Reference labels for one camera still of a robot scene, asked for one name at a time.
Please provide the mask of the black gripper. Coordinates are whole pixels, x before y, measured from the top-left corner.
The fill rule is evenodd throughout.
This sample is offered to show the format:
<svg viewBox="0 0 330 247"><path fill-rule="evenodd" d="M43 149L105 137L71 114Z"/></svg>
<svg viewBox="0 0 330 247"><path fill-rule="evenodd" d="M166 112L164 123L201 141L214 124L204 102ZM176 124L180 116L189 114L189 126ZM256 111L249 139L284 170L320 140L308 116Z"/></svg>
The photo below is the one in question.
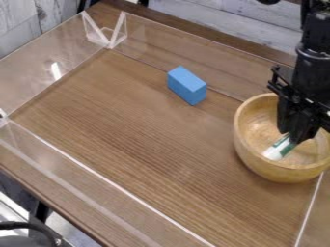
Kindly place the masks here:
<svg viewBox="0 0 330 247"><path fill-rule="evenodd" d="M268 87L278 95L277 128L301 144L321 128L330 130L330 84L328 89L301 89L294 84L293 68L277 65L272 71Z"/></svg>

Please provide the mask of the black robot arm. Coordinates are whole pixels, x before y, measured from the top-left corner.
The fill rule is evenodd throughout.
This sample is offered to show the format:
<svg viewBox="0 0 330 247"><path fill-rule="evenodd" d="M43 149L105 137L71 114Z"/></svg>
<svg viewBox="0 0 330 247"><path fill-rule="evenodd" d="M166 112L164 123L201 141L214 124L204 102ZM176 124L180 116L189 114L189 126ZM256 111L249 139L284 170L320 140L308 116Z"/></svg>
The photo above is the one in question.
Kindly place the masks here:
<svg viewBox="0 0 330 247"><path fill-rule="evenodd" d="M277 129L296 145L330 132L330 0L301 0L301 28L296 67L274 66L269 81Z"/></svg>

